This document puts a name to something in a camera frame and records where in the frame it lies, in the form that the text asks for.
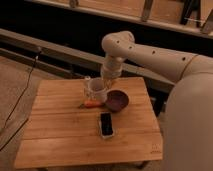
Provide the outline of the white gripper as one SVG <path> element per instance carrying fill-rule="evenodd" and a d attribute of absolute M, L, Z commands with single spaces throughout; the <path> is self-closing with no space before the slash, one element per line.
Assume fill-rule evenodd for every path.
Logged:
<path fill-rule="evenodd" d="M 124 59 L 121 57 L 112 57 L 107 55 L 101 66 L 101 77 L 103 79 L 117 79 L 122 73 L 122 64 Z"/>

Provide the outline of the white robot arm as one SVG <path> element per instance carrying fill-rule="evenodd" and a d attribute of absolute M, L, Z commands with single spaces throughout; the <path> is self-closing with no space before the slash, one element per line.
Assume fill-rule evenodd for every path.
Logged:
<path fill-rule="evenodd" d="M 172 81 L 166 103 L 162 171 L 213 171 L 213 58 L 135 42 L 129 31 L 107 34 L 101 76 L 116 79 L 126 59 Z"/>

